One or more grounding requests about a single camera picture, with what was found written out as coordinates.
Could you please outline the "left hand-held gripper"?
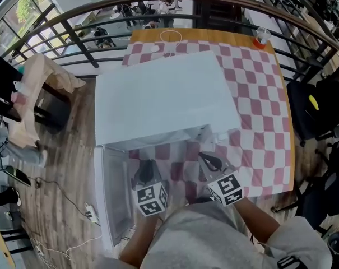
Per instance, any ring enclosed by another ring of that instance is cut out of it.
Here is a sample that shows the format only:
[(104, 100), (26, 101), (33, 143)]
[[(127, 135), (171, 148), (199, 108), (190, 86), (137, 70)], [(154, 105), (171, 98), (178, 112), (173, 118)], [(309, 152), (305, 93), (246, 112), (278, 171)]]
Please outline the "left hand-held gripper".
[(147, 183), (149, 160), (140, 161), (139, 168), (134, 175), (134, 188), (137, 188), (139, 185), (145, 186), (133, 190), (134, 204), (145, 217), (164, 212), (168, 200), (168, 193), (161, 182), (161, 174), (157, 162), (155, 160), (150, 161), (150, 183), (154, 184), (145, 186)]

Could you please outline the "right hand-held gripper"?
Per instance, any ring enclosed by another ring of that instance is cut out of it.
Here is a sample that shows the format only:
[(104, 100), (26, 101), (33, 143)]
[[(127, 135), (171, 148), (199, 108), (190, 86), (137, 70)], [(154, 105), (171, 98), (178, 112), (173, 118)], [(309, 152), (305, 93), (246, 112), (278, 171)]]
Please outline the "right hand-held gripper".
[[(223, 206), (232, 205), (244, 198), (244, 190), (240, 184), (239, 172), (234, 171), (230, 161), (211, 151), (198, 154), (198, 161), (208, 182), (212, 197)], [(218, 172), (224, 175), (216, 179)]]

